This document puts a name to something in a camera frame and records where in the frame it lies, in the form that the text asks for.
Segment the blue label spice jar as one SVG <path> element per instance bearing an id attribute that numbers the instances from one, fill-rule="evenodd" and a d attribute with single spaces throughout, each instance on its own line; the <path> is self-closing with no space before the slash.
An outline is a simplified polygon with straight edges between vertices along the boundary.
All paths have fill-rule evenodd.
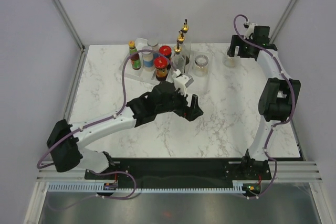
<path id="1" fill-rule="evenodd" d="M 143 66 L 146 71 L 153 71 L 154 70 L 154 54 L 151 51 L 143 51 L 142 60 Z"/>

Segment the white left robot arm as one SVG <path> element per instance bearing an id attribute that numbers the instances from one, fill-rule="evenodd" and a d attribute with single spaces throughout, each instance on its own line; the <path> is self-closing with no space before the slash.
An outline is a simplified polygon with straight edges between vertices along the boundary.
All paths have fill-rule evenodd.
<path id="1" fill-rule="evenodd" d="M 168 112 L 190 122 L 203 115 L 197 95 L 193 94 L 188 102 L 187 94 L 181 88 L 164 81 L 127 102 L 119 113 L 78 124 L 69 124 L 62 119 L 55 124 L 47 140 L 53 165 L 59 173 L 83 166 L 103 179 L 110 179 L 115 172 L 112 158 L 107 152 L 96 152 L 86 147 L 113 133 L 150 123 L 157 115 Z"/>

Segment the glass jar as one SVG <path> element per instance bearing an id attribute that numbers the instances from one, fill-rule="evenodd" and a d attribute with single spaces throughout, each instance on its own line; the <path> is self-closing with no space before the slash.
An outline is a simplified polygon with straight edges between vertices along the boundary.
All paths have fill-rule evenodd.
<path id="1" fill-rule="evenodd" d="M 198 77 L 204 77 L 208 73 L 209 59 L 206 55 L 197 55 L 195 57 L 193 72 Z"/>
<path id="2" fill-rule="evenodd" d="M 222 63 L 229 68 L 236 67 L 238 64 L 237 53 L 234 53 L 232 56 L 230 56 L 228 52 L 226 52 L 223 56 Z"/>

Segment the square clear glass bottle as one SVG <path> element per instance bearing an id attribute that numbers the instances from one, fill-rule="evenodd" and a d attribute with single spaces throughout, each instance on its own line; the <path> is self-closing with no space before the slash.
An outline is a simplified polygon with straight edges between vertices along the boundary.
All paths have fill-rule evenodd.
<path id="1" fill-rule="evenodd" d="M 176 70 L 179 70 L 182 74 L 185 73 L 186 60 L 182 55 L 182 47 L 178 40 L 174 46 L 173 65 Z"/>

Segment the green label sauce bottle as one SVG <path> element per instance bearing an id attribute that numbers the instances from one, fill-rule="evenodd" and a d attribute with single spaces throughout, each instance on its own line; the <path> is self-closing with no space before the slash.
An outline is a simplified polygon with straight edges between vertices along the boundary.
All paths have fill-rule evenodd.
<path id="1" fill-rule="evenodd" d="M 134 70 L 139 70 L 141 68 L 141 59 L 138 54 L 138 50 L 135 46 L 135 41 L 130 40 L 129 43 L 129 54 L 131 55 L 131 64 Z"/>

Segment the blue label seasoning jar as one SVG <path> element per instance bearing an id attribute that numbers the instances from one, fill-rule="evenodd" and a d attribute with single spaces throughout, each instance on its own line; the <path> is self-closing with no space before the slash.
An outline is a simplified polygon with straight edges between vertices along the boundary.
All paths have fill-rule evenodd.
<path id="1" fill-rule="evenodd" d="M 151 38 L 151 39 L 148 39 L 147 40 L 147 45 L 151 47 L 152 50 L 154 50 L 155 52 L 153 53 L 153 58 L 156 59 L 159 54 L 158 54 L 158 51 L 159 51 L 159 43 L 158 43 L 158 40 L 155 39 L 155 38 Z"/>

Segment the round glass oil bottle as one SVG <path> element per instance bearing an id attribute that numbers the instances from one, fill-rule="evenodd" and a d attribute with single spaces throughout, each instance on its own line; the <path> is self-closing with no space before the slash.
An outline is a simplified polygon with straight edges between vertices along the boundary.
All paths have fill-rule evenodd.
<path id="1" fill-rule="evenodd" d="M 184 38 L 184 33 L 182 30 L 180 30 L 178 32 L 178 38 L 177 38 L 178 42 L 179 42 L 179 47 L 181 49 L 181 55 L 183 56 L 184 59 L 186 59 L 186 47 L 185 47 L 185 38 Z"/>

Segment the red lid sauce jar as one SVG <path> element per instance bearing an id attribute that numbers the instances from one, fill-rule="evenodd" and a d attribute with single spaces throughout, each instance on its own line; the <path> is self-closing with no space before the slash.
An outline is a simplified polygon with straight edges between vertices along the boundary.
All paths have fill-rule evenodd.
<path id="1" fill-rule="evenodd" d="M 165 81 L 167 78 L 167 60 L 165 57 L 157 57 L 154 60 L 155 76 L 158 81 Z"/>

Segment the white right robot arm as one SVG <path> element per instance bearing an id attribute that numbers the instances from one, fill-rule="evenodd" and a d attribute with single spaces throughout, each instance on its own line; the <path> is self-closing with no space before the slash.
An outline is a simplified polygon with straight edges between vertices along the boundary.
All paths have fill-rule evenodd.
<path id="1" fill-rule="evenodd" d="M 267 82 L 258 102 L 261 116 L 255 139 L 242 157 L 233 165 L 237 179 L 270 179 L 268 153 L 278 126 L 289 123 L 295 111 L 301 83 L 284 70 L 277 47 L 269 42 L 268 26 L 245 22 L 243 36 L 233 35 L 227 51 L 229 57 L 253 58 L 261 67 Z"/>

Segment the square dark sauce bottle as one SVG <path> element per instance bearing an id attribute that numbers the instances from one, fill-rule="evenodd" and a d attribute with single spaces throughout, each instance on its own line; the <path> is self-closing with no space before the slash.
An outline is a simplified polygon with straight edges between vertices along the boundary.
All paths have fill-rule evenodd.
<path id="1" fill-rule="evenodd" d="M 186 60 L 186 65 L 189 64 L 190 62 L 190 53 L 191 53 L 191 38 L 190 38 L 190 34 L 188 34 L 189 31 L 189 25 L 187 22 L 187 19 L 185 19 L 183 25 L 182 25 L 182 37 L 184 38 L 184 54 L 183 56 L 185 57 Z"/>

